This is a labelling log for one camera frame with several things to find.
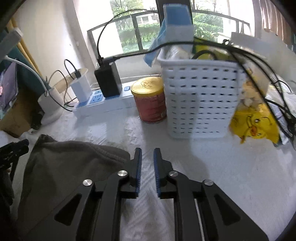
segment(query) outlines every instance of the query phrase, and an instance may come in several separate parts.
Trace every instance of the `metal screw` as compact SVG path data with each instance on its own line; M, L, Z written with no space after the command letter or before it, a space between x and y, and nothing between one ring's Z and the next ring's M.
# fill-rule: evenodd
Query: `metal screw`
M177 172L177 171L170 171L168 174L169 174L171 177L176 177L176 176L178 176L178 172Z
M214 182L210 179L206 179L203 181L203 183L206 185L206 186L212 186L214 184Z
M92 184L92 180L90 180L90 179L86 179L83 181L83 185L85 185L85 186L90 186L91 184Z
M121 171L119 171L119 172L117 173L117 175L120 176L120 177L125 177L127 174L128 174L128 172L125 171L125 170L121 170Z

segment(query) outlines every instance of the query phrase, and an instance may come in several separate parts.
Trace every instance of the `red can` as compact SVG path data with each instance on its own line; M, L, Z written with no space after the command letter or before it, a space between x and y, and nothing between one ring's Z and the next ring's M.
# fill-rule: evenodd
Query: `red can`
M131 86L142 121L156 123L166 117L163 80L160 77L139 79Z

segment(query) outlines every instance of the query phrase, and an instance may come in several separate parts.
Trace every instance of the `black cable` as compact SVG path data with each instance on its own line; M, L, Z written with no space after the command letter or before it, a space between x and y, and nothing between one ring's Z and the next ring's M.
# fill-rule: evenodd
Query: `black cable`
M106 26L115 18L113 17L103 28L103 30L106 28ZM97 51L98 51L98 55L99 55L99 40L100 40L100 36L99 36L99 39L98 39L98 42L97 42ZM282 112L284 118L286 119L287 121L287 124L288 124L288 130L291 131L291 133L295 133L294 131L294 125L296 126L296 118L292 117L293 115L291 114L290 110L289 110L289 107L288 105L286 104L285 102L285 99L284 99L284 96L283 96L283 91L282 91L282 87L281 85L279 84L279 87L276 86L275 84L280 82L280 80L278 79L275 71L269 66L268 63L266 63L263 59L261 59L260 57L258 57L257 55L255 54L252 54L252 53L249 53L245 50L242 50L242 49L239 49L239 48L235 48L231 45L226 45L225 43L223 44L219 44L219 43L216 43L216 42L211 42L211 41L208 41L208 40L204 40L204 39L200 39L200 38L196 38L198 40L200 40L200 42L193 42L193 41L184 41L184 42L168 42L168 43L164 43L164 44L160 44L159 46L157 46L156 48L152 49L152 50L149 50L149 51L146 51L145 53L133 53L133 54L129 54L129 55L125 55L125 56L113 56L113 57L109 57L109 58L106 58L106 59L103 59L100 55L99 55L99 59L98 59L98 62L99 64L106 64L106 63L110 63L110 62L114 62L120 58L126 58L126 57L132 57L132 56L138 56L138 55L142 55L142 54L147 54L147 53L152 53L154 51L157 51L158 49L161 49L162 47L165 47L165 46L170 46L170 45L207 45L207 46L212 46L212 47L217 47L217 48L221 48L221 49L225 49L227 50L233 57L234 59L236 60L236 62L240 65L240 67L244 70L244 72L247 74L247 76L249 77L249 79L251 80L252 84L254 85L254 87L256 88L256 90L258 91L258 93L260 94L261 98L263 99L263 101L265 102L267 108L269 109L271 115L273 116L273 118L275 119L277 125L279 126L279 128L281 129L281 131L286 135L287 138L289 138L290 140L293 140L294 139L294 135L289 135L284 129L283 127L280 125L280 123L278 122L278 120L276 119L275 117L275 114L273 113L271 107L269 106L269 104L267 103L266 101L266 98L265 96L263 95L263 93L261 92L261 90L259 89L259 87L257 86L256 82L254 81L254 79L252 78L252 76L250 75L250 73L246 70L246 68L243 66L243 64L238 60L238 58L234 55L234 53L238 53L238 54L241 54L243 55L244 57L247 57L248 59L250 59L257 67L259 67L261 69L261 71L263 71L263 73L266 75L266 77L269 79L269 81L271 82L271 84L276 88L277 92L279 93L281 99L283 100L284 102L284 111L280 109L280 111ZM269 70L274 74L275 78L276 78L276 82L272 81L270 76L266 73L266 71L262 68L262 66L260 64L258 64L254 59L252 59L250 56L252 56L253 58L259 60L260 62L262 62L265 66L267 66L269 68Z
M122 14L124 14L124 13L127 13L127 12L133 12L133 11L148 11L148 10L147 10L147 9L141 9L141 8L139 8L139 9L130 9L130 10L127 10L127 11L121 12L121 13L115 15L113 18L111 18L111 19L106 23L106 25L104 26L104 28L102 29L102 31L101 31L101 33L100 33L100 35L99 35L98 41L97 41L97 43L96 43L96 51L97 51L97 53L98 53L98 59L97 59L97 61L98 61L98 63L99 63L100 66L103 64L103 58L101 57L100 52L99 52L99 41L100 41L100 38L101 38L101 36L102 36L103 31L105 30L105 28L107 27L107 25L108 25L113 19L117 18L118 16L120 16L120 15L122 15Z
M66 105L69 106L68 104L71 103L71 102L72 102L73 100L75 100L75 99L77 99L77 97L75 97L74 99L72 99L72 100L66 102Z
M244 70L244 72L247 74L247 76L249 77L249 79L251 80L253 86L255 87L255 89L257 90L257 92L259 93L259 95L261 96L262 100L265 102L266 107L268 108L268 110L270 111L272 117L274 118L274 120L276 121L276 124L278 125L278 127L280 128L280 130L284 133L284 135L289 138L289 140L293 139L293 136L289 135L284 128L281 126L280 122L277 120L274 112L272 111L270 105L267 103L265 96L263 95L263 93L261 92L260 88L258 87L258 85L256 84L256 82L254 81L253 77L250 75L250 73L246 70L246 68L243 66L243 64L238 60L238 58L234 55L234 53L232 53L231 51L229 51L229 53L232 55L232 57L236 60L236 62L238 63L238 65Z
M274 104L274 105L276 105L278 108L280 108L280 109L282 109L283 111L285 111L285 108L282 107L280 104L278 104L278 103L276 103L276 102L274 102L274 101L272 101L272 100L266 99L266 98L265 98L265 100L266 100L266 102L269 102L269 103L271 103L271 104Z
M69 106L69 105L66 104L65 99L66 99L66 94L67 94L67 91L68 91L68 82L67 82L67 79L66 79L66 77L65 77L65 75L63 74L62 71L60 71L59 69L57 69L55 72L53 72L52 75L51 75L51 76L49 77L49 79L48 79L48 84L49 84L49 82L50 82L52 76L53 76L56 72L59 72L59 73L64 77L64 80L65 80L65 82L66 82L66 90L65 90L65 94L64 94L64 105L66 105L66 106L68 106L68 107L74 107L74 106Z
M281 83L283 83L284 85L286 85L286 86L288 87L288 89L290 90L290 92L292 93L292 91L291 91L291 89L290 89L290 86L288 86L287 83L285 83L284 81L281 81L281 80L279 80L279 82L281 82Z
M210 51L210 50L207 50L207 49L204 49L204 50L201 50L201 51L199 51L199 52L197 52L193 57L192 57L192 59L198 59L200 56L202 56L203 54L210 54L213 58L214 58L214 60L218 60L218 58L217 58L217 55L215 54L215 53L213 53L212 51Z
M65 66L65 68L66 68L68 74L70 75L70 77L71 77L72 79L75 79L75 78L72 77L72 75L70 74L69 70L67 69L66 61L68 61L68 62L73 66L73 68L74 68L74 70L75 70L75 73L74 73L74 74L75 74L76 78L78 78L77 75L76 75L76 73L79 72L79 71L75 68L74 64L73 64L70 60L65 59L65 60L64 60L64 66Z
M55 98L52 97L52 95L50 94L50 91L49 91L49 90L48 90L48 94L49 94L49 96L54 100L54 102L56 102L60 107L62 107L62 108L65 109L66 111L73 112L73 111L71 111L71 110L69 110L69 109L63 107L59 102L57 102L57 101L55 100Z

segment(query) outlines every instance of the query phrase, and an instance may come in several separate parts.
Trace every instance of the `white plastic basket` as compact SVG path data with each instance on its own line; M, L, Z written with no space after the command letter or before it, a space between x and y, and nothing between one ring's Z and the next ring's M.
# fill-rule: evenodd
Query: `white plastic basket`
M157 60L162 67L168 131L174 138L226 134L246 74L237 63L213 60Z

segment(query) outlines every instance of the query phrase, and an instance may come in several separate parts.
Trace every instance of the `white bedsheet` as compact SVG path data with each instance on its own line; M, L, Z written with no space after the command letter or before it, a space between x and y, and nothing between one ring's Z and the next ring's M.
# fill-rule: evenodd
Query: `white bedsheet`
M40 134L57 141L79 140L110 145L134 155L142 148L141 192L122 205L120 240L174 240L173 201L156 195L153 150L161 149L173 168L196 181L212 179L256 224L275 240L296 210L296 151L291 144L276 149L271 141L237 136L221 139L179 140L166 131L166 121L146 124L136 108L117 110L77 120L64 111L56 122L37 132L24 133L30 150ZM29 154L21 157L13 183L16 215L22 175Z

